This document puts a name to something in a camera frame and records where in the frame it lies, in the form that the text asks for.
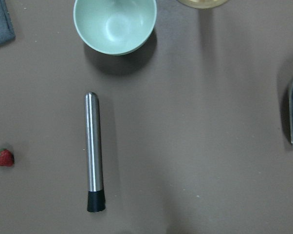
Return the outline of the steel muddler black tip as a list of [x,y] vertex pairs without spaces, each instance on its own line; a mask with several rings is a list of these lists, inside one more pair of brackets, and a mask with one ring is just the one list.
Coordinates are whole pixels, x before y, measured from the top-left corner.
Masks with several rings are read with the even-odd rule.
[[85,95],[86,142],[88,162],[88,204],[90,213],[105,209],[105,193],[103,183],[101,127],[99,99],[94,92]]

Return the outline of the red strawberry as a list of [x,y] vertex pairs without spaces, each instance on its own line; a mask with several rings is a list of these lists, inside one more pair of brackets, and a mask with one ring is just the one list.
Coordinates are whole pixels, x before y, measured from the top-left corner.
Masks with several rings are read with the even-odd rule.
[[0,166],[11,167],[14,163],[14,155],[8,149],[0,149]]

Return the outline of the wooden cup tree stand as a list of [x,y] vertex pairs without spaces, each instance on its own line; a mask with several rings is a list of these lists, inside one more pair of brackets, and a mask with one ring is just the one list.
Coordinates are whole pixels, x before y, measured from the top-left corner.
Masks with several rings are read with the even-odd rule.
[[181,4],[197,9],[209,9],[221,6],[228,0],[178,0]]

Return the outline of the mint green bowl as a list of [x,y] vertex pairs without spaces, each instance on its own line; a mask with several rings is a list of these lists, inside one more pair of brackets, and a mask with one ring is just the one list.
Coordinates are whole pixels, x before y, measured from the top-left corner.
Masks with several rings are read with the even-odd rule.
[[83,42],[106,55],[121,56],[140,48],[157,19],[154,0],[77,0],[73,21]]

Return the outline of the grey folded cloth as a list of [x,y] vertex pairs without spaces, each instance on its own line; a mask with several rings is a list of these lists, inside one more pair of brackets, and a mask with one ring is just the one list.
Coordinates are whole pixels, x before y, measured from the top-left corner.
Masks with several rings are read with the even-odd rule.
[[16,37],[6,2],[0,0],[0,46]]

